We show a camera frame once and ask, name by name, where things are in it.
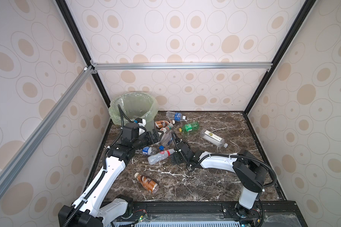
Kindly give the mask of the white bottle red cap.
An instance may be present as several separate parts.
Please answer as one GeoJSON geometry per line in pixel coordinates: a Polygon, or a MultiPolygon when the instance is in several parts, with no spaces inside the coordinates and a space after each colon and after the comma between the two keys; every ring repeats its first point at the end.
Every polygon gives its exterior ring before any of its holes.
{"type": "Polygon", "coordinates": [[[155,155],[148,157],[148,162],[150,165],[154,165],[159,161],[165,160],[167,157],[172,155],[175,152],[174,149],[163,150],[155,155]]]}

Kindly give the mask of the small blue label water bottle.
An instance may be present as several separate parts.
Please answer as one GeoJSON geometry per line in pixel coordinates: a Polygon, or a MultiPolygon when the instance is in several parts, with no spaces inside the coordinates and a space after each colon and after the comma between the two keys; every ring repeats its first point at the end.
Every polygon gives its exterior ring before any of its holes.
{"type": "Polygon", "coordinates": [[[153,147],[144,147],[142,149],[142,154],[146,156],[152,156],[152,155],[155,155],[156,153],[157,153],[157,149],[153,147]]]}

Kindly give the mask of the clear bottle blue cap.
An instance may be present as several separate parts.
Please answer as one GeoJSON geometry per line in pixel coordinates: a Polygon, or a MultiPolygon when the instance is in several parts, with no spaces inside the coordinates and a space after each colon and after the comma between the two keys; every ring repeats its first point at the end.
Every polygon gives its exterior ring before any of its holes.
{"type": "Polygon", "coordinates": [[[167,131],[163,134],[162,139],[160,141],[160,151],[166,150],[172,142],[172,131],[167,131]]]}

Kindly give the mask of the green soda bottle yellow cap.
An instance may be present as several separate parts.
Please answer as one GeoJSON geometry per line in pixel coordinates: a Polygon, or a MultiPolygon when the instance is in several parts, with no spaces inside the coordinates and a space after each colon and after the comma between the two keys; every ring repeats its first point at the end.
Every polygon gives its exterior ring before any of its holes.
{"type": "Polygon", "coordinates": [[[179,128],[179,132],[188,134],[190,132],[195,132],[199,130],[199,122],[195,121],[190,124],[185,124],[181,128],[179,128]]]}

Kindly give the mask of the green mesh bin with liner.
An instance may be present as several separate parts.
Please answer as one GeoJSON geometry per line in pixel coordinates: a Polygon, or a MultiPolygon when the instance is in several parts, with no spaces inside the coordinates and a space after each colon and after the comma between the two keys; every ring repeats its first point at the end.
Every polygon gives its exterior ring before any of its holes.
{"type": "Polygon", "coordinates": [[[148,131],[154,129],[154,118],[159,110],[155,97],[143,92],[132,92],[116,97],[111,101],[109,108],[109,115],[115,125],[121,125],[118,105],[130,120],[145,119],[145,128],[148,131]]]}

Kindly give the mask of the square matcha label bottle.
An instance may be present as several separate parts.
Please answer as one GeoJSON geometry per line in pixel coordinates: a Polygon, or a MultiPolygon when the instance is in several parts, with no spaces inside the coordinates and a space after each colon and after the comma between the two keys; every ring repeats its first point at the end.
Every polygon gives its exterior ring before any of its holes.
{"type": "Polygon", "coordinates": [[[202,129],[200,132],[200,137],[207,140],[208,142],[214,144],[218,148],[224,147],[227,148],[228,144],[226,143],[225,139],[217,136],[213,132],[207,130],[207,129],[202,129]]]}

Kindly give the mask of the brown Nescafe bottle front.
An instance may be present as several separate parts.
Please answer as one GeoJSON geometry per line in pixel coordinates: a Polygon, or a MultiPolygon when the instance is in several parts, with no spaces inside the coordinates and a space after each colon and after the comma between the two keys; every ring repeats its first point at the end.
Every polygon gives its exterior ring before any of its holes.
{"type": "Polygon", "coordinates": [[[140,173],[135,173],[134,177],[150,193],[154,194],[158,191],[159,185],[153,179],[148,178],[140,173]]]}

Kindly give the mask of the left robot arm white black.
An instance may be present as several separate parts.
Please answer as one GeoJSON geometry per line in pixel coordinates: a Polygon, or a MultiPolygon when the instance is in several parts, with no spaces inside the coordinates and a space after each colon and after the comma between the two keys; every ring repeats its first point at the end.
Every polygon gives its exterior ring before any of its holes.
{"type": "Polygon", "coordinates": [[[71,205],[64,205],[58,220],[61,227],[104,227],[119,217],[133,215],[132,198],[119,195],[105,206],[102,205],[113,183],[126,168],[137,150],[161,141],[164,133],[147,131],[137,123],[122,126],[115,141],[106,148],[102,168],[82,195],[71,205]]]}

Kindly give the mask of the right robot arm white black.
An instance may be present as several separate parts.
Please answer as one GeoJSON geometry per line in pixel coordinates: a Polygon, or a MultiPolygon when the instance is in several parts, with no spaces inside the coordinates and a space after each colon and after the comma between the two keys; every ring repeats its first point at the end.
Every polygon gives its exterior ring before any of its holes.
{"type": "Polygon", "coordinates": [[[275,183],[273,169],[245,149],[234,154],[194,152],[185,141],[179,141],[175,148],[175,152],[170,156],[172,163],[174,165],[184,163],[190,172],[197,168],[212,168],[235,173],[242,184],[236,206],[239,210],[253,209],[255,201],[259,199],[263,190],[275,183]]]}

